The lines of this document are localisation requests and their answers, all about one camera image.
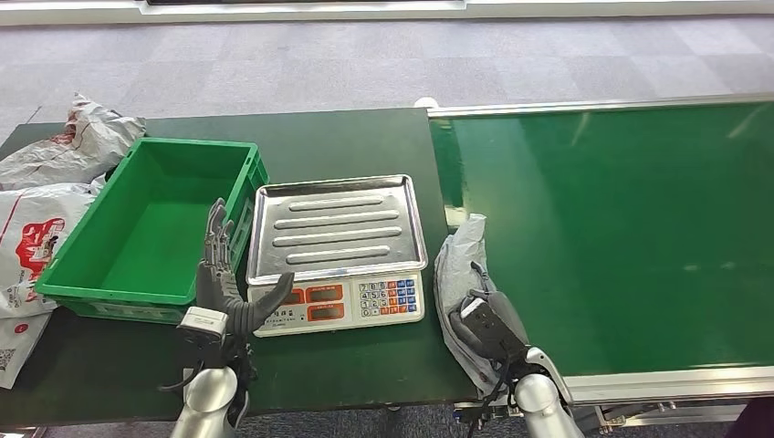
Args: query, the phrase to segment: stainless steel tray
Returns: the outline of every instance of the stainless steel tray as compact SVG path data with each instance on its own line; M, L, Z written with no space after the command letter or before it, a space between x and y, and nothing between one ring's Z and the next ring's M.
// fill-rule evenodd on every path
M411 178L375 176L261 187L247 284L421 270L427 266Z

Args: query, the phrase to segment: digital scale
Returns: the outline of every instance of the digital scale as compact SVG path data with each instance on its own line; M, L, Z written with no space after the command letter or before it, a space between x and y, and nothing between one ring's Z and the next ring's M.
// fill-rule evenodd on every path
M296 273L258 337L418 321L426 266L409 176L275 184L256 194L247 299Z

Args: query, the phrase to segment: scale keypad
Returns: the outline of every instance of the scale keypad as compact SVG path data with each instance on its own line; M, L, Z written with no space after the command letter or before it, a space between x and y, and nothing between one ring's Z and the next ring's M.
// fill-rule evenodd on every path
M416 287L413 280L359 283L361 315L379 317L417 311Z

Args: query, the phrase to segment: robotic hand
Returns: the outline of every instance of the robotic hand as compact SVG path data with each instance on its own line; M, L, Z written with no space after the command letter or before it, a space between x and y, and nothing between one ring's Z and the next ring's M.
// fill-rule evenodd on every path
M183 332L193 372L161 391L183 390L183 410L172 438L234 437L249 405L247 387L256 370L250 363L247 336L264 322L290 294L293 274L283 274L273 290L246 303L236 289L228 247L232 221L223 225L225 202L210 209L204 236L204 257L196 271L196 306L190 307L177 328Z
M518 407L532 437L583 438L566 411L572 397L556 366L545 352L528 344L516 310L495 289L484 268L475 262L471 267L481 278L482 289L471 290L460 307L449 313L450 324L473 352L490 360L500 379L471 421L468 437L505 387L507 406Z

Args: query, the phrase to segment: red logo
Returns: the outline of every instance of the red logo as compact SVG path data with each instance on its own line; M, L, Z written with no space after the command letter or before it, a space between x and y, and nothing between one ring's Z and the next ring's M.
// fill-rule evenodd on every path
M19 265L32 271L30 281L35 281L54 255L58 235L65 229L65 220L55 217L43 224L26 224L22 238L16 247Z

